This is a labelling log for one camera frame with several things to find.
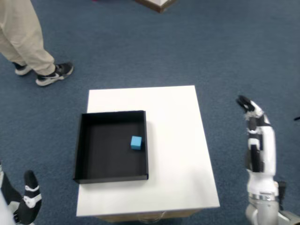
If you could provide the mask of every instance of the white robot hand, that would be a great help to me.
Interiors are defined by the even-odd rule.
[[[17,192],[2,171],[0,163],[0,221],[3,225],[32,225],[42,204],[38,181],[33,171],[24,174],[24,197]]]
[[[259,199],[278,196],[275,133],[264,111],[253,101],[239,96],[238,104],[245,110],[248,133],[246,168],[249,172],[248,192]]]
[[[300,224],[300,217],[283,211],[282,200],[286,183],[273,180],[276,173],[276,144],[274,130],[267,115],[244,96],[239,96],[237,103],[245,110],[247,120],[246,168],[249,173],[249,205],[246,216],[249,222],[251,225]]]

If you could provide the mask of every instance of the white tabletop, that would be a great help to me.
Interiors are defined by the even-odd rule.
[[[88,113],[145,110],[149,179],[79,185],[77,216],[219,207],[194,86],[90,90]]]

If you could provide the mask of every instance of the black sneaker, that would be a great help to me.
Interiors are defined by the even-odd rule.
[[[15,63],[15,62],[13,62],[13,64],[15,66],[15,73],[19,76],[24,76],[32,70],[30,68],[30,66],[28,66],[28,65],[20,66],[19,64]]]
[[[55,71],[47,76],[37,75],[36,83],[38,86],[47,86],[56,81],[67,78],[73,72],[71,62],[56,65]]]

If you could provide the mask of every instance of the leg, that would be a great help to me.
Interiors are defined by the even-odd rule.
[[[39,75],[55,71],[54,58],[44,49],[42,30],[30,0],[0,0],[0,27],[21,58]]]
[[[15,62],[20,66],[26,65],[26,62],[21,57],[21,55],[16,51],[16,49],[11,45],[11,43],[4,36],[1,28],[0,28],[0,53],[2,53],[4,57],[11,62]]]

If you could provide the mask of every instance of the black box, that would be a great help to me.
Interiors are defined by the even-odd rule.
[[[142,137],[141,150],[130,147]],[[82,114],[73,180],[80,184],[147,180],[145,111]]]

